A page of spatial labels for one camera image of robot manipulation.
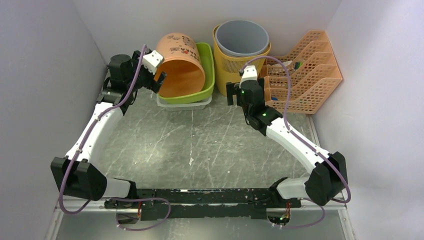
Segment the large orange plastic bucket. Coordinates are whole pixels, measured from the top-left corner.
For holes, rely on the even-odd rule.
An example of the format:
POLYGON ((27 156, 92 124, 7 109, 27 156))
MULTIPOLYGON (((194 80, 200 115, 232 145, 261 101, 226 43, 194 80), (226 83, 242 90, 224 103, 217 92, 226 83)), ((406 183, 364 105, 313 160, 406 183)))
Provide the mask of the large orange plastic bucket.
POLYGON ((176 98, 202 90, 206 74, 196 42, 190 36, 179 32, 168 33, 158 41, 155 50, 164 58, 157 72, 166 73, 159 95, 176 98))

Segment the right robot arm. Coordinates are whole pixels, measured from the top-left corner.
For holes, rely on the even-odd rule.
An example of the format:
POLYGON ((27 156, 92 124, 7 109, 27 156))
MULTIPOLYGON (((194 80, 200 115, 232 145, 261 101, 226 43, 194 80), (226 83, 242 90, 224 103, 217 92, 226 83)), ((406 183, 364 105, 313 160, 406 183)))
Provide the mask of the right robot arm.
POLYGON ((266 105, 262 78, 228 82, 225 88, 227 103, 242 108, 246 124, 280 144, 309 174, 278 180, 271 187, 269 197, 275 207, 282 207, 294 198, 309 199, 319 206, 351 200, 345 157, 338 151, 331 153, 319 147, 290 125, 285 115, 266 105))

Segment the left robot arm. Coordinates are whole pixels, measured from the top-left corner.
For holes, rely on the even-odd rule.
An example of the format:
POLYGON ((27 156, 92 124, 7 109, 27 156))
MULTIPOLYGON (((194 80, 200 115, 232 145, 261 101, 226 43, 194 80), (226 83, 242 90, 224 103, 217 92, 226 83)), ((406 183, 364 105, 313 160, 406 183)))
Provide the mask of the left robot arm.
POLYGON ((93 114, 82 134, 65 154, 55 157, 50 165, 59 189, 59 198, 65 196, 98 201, 118 198, 126 208, 139 200, 135 183, 110 178, 95 167, 103 149, 119 121, 134 103, 136 92, 146 88, 158 93, 166 78, 158 72, 164 57, 156 50, 136 50, 129 56, 117 54, 107 65, 108 76, 96 99, 93 114))

